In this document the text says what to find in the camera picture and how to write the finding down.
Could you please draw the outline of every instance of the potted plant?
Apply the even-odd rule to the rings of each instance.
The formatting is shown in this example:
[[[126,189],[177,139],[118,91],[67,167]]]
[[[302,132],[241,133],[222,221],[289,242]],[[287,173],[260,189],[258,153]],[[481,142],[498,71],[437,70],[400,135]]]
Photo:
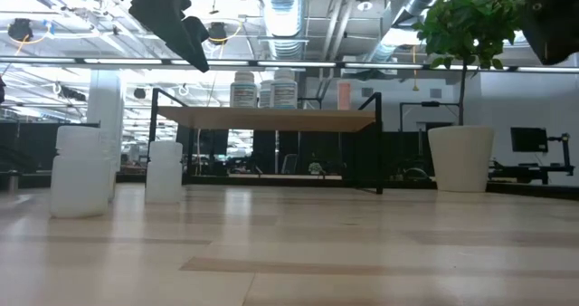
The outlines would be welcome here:
[[[440,190],[484,192],[489,175],[494,131],[464,126],[464,96],[470,65],[503,69],[495,56],[505,41],[515,41],[525,0],[438,0],[424,22],[413,28],[426,41],[426,52],[440,55],[432,68],[460,61],[459,126],[429,131],[432,160]]]

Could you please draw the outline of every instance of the desk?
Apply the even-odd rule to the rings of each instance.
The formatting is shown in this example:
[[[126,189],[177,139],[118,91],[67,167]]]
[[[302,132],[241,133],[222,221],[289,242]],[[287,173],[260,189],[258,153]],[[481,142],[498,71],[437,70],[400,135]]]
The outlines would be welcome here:
[[[357,132],[375,121],[373,111],[159,107],[159,115],[190,129]]]
[[[167,96],[182,107],[161,107],[159,94]],[[375,103],[374,111],[365,108]],[[153,89],[149,142],[157,135],[157,114],[191,129],[189,141],[195,141],[193,129],[254,129],[282,131],[326,131],[356,133],[368,125],[375,124],[377,194],[383,193],[384,172],[382,165],[382,93],[375,92],[359,110],[276,110],[247,108],[204,108],[189,107],[179,99],[160,89]],[[193,144],[187,151],[187,172],[192,175]],[[353,181],[358,183],[356,174]]]

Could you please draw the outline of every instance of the fluorescent light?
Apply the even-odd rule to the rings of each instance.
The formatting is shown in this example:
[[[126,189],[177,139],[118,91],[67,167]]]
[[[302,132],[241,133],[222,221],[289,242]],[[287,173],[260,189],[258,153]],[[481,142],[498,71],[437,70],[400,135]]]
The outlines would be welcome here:
[[[74,63],[73,58],[0,57],[0,62]]]
[[[173,60],[171,61],[173,65],[190,65],[188,61],[184,60]],[[247,66],[250,63],[247,61],[207,61],[209,66]]]
[[[12,107],[13,112],[21,115],[21,116],[29,116],[29,117],[36,117],[36,118],[40,118],[42,117],[42,113],[36,111],[36,110],[31,110],[30,108],[24,108],[24,107]]]
[[[86,63],[112,63],[112,64],[139,64],[139,65],[159,65],[163,62],[156,59],[121,59],[121,58],[108,58],[108,59],[85,59]]]
[[[250,63],[246,61],[207,61],[209,66],[247,66]]]
[[[190,63],[188,61],[183,61],[183,60],[175,60],[175,61],[171,61],[171,63],[174,65],[190,65]]]
[[[475,65],[468,65],[467,66],[467,70],[468,71],[476,71],[479,68],[479,66],[475,66]],[[439,66],[437,68],[435,68],[434,70],[447,70],[446,66]],[[462,71],[462,65],[451,65],[451,71]]]
[[[579,73],[579,68],[572,67],[519,67],[517,72],[545,72],[545,73]]]
[[[335,62],[257,62],[260,66],[266,67],[336,67]]]
[[[355,69],[379,69],[379,70],[421,70],[419,64],[396,64],[396,63],[370,63],[370,62],[347,62],[346,68]]]

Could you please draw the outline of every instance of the white column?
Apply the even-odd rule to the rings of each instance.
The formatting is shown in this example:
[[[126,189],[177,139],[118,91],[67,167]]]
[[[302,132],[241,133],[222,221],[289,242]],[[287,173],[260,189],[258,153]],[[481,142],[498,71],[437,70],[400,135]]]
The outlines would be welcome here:
[[[126,85],[121,71],[93,70],[90,75],[89,109],[87,122],[99,123],[109,139],[111,151],[111,178],[120,171],[120,150],[123,133],[123,112]]]

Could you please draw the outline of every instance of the bottle label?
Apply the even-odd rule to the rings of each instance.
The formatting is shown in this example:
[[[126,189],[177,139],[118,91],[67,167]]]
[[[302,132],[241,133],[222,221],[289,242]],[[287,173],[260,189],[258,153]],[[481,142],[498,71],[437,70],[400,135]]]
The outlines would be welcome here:
[[[231,106],[235,108],[255,108],[255,85],[234,84]]]
[[[271,92],[260,92],[260,108],[269,108],[271,104]]]
[[[273,88],[273,108],[296,109],[298,106],[298,88],[295,83],[275,83]]]

